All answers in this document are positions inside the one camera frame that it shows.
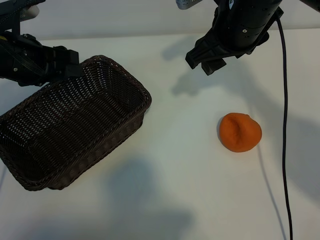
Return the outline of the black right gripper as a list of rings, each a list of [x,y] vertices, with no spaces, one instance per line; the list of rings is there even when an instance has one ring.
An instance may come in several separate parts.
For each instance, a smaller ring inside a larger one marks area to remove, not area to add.
[[[191,69],[201,64],[207,75],[226,65],[222,46],[236,58],[251,54],[269,39],[269,28],[283,14],[280,0],[216,0],[215,3],[212,28],[217,37],[211,28],[185,57]]]

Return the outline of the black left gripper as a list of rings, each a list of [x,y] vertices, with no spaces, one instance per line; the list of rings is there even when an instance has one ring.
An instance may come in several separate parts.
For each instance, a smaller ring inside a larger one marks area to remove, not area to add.
[[[0,33],[0,77],[17,82],[21,87],[42,86],[54,80],[67,80],[82,76],[79,53],[64,46],[41,45],[30,34]]]

